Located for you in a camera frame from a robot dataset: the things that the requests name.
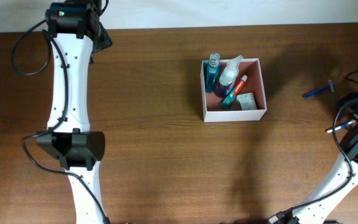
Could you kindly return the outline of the blue white toothbrush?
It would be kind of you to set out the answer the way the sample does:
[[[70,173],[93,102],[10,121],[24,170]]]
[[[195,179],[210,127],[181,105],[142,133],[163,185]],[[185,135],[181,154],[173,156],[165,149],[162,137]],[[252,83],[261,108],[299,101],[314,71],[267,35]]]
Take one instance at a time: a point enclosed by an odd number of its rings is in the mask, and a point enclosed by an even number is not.
[[[354,119],[350,120],[350,121],[347,121],[345,123],[342,123],[340,125],[337,125],[335,126],[335,128],[329,128],[326,130],[326,133],[332,133],[333,130],[337,131],[337,130],[340,130],[340,129],[344,129],[352,124],[356,123],[356,121]]]

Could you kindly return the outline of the teal mouthwash bottle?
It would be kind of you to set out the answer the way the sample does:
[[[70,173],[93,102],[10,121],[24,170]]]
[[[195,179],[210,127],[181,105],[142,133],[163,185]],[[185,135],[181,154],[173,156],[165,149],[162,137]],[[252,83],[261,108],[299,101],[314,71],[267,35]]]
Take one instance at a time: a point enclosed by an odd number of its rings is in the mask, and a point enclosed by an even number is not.
[[[209,57],[206,67],[205,91],[211,93],[214,91],[216,78],[220,71],[220,55],[212,53]]]

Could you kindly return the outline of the green white soap box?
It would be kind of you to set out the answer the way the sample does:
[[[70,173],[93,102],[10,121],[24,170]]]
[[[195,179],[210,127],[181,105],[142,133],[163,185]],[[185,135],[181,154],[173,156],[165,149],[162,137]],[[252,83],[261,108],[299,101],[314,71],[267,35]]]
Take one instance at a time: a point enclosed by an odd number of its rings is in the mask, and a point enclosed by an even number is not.
[[[244,93],[236,96],[236,100],[242,111],[257,110],[253,93]]]

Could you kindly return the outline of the clear blue sanitizer bottle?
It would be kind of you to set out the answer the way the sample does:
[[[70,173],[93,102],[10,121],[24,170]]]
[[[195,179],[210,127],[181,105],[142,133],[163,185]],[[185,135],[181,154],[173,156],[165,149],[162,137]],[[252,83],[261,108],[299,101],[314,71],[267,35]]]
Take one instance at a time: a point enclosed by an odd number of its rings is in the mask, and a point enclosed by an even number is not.
[[[239,55],[236,58],[230,59],[226,64],[214,91],[218,97],[226,97],[233,89],[235,80],[239,74],[239,65],[243,58],[242,55]]]

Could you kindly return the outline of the teal toothpaste tube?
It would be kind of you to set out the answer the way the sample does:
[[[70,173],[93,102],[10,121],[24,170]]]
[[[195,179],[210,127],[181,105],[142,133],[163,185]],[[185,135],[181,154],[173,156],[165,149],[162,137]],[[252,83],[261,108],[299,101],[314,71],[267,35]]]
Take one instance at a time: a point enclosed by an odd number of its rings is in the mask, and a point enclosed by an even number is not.
[[[229,110],[231,105],[233,104],[234,100],[236,99],[236,96],[239,94],[239,92],[244,87],[246,81],[248,79],[247,75],[244,75],[238,84],[231,90],[231,92],[225,97],[225,99],[222,100],[220,103],[220,106],[226,110]]]

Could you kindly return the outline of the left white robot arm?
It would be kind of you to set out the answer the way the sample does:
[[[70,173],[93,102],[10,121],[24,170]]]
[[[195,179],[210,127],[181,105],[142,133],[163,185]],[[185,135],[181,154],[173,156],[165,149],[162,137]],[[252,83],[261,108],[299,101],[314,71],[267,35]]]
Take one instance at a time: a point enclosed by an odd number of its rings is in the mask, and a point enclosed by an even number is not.
[[[101,1],[66,1],[45,13],[54,56],[53,100],[47,133],[36,142],[69,178],[77,223],[110,222],[99,183],[105,136],[90,130],[87,110],[88,66],[103,33],[99,18],[105,8]]]

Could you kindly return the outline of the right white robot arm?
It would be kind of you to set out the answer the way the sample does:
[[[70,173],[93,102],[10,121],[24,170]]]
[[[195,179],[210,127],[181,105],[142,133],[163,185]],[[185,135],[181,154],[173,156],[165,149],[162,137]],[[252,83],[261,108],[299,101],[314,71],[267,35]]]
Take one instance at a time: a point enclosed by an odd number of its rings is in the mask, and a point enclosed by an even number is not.
[[[358,185],[358,92],[341,100],[333,121],[334,128],[345,110],[356,119],[356,123],[340,141],[333,130],[339,155],[329,174],[306,200],[269,218],[269,223],[325,223],[329,214]]]

